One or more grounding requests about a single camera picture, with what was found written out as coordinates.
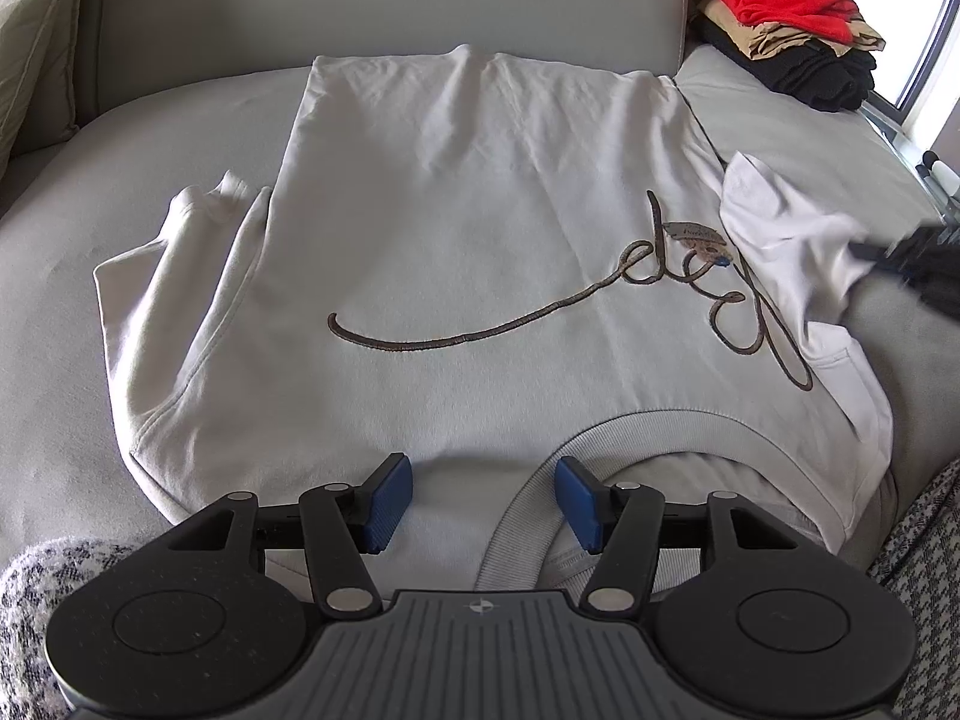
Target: black and white patterned fabric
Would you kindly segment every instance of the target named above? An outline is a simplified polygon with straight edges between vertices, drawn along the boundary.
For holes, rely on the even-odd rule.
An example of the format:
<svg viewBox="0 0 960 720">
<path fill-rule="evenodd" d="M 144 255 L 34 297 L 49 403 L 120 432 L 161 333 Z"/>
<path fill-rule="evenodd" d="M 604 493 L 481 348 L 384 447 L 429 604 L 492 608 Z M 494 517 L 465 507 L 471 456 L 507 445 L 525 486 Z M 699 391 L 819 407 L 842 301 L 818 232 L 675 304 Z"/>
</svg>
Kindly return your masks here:
<svg viewBox="0 0 960 720">
<path fill-rule="evenodd" d="M 0 577 L 0 720 L 64 720 L 64 698 L 43 656 L 56 605 L 123 560 L 132 545 L 50 541 Z M 896 525 L 870 576 L 906 604 L 917 659 L 896 712 L 902 720 L 960 718 L 960 460 L 948 466 Z"/>
</svg>

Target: folded beige garment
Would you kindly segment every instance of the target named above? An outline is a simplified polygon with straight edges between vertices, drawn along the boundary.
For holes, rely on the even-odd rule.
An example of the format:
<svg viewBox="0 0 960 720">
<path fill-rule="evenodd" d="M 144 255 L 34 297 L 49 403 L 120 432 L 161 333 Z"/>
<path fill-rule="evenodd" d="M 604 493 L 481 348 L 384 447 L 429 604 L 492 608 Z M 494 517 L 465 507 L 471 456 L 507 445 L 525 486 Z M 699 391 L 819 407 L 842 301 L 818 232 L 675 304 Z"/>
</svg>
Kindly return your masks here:
<svg viewBox="0 0 960 720">
<path fill-rule="evenodd" d="M 780 22 L 764 22 L 756 26 L 743 25 L 736 20 L 736 16 L 722 0 L 700 0 L 697 2 L 697 9 L 730 35 L 736 47 L 750 59 L 769 59 L 789 47 L 802 46 L 817 38 L 817 35 Z M 864 20 L 853 20 L 850 23 L 850 31 L 853 33 L 853 43 L 849 46 L 826 38 L 817 39 L 831 47 L 837 56 L 843 56 L 851 49 L 882 52 L 886 46 L 880 34 Z"/>
</svg>

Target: wall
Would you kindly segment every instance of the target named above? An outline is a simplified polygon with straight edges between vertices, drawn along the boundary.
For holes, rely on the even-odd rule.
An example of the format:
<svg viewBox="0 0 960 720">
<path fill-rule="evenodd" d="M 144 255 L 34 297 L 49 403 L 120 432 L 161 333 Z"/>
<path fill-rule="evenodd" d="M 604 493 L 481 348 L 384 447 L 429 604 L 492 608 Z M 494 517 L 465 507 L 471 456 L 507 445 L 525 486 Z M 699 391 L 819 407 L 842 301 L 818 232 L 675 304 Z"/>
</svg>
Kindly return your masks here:
<svg viewBox="0 0 960 720">
<path fill-rule="evenodd" d="M 933 143 L 933 151 L 936 151 L 937 156 L 950 165 L 954 172 L 960 173 L 960 103 L 954 106 L 947 125 Z"/>
</svg>

